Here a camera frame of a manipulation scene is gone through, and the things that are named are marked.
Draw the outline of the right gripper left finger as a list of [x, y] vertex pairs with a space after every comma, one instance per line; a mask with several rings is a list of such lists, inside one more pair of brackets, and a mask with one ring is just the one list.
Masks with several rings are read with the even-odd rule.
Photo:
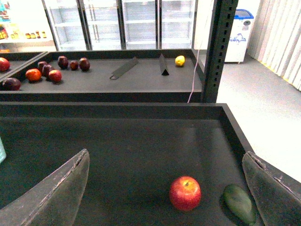
[[86, 188], [89, 152], [81, 150], [0, 211], [2, 226], [71, 226]]

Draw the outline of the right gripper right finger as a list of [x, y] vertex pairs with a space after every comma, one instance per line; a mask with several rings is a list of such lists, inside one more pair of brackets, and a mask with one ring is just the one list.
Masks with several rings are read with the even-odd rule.
[[301, 183], [252, 152], [242, 159], [243, 171], [266, 226], [301, 224]]

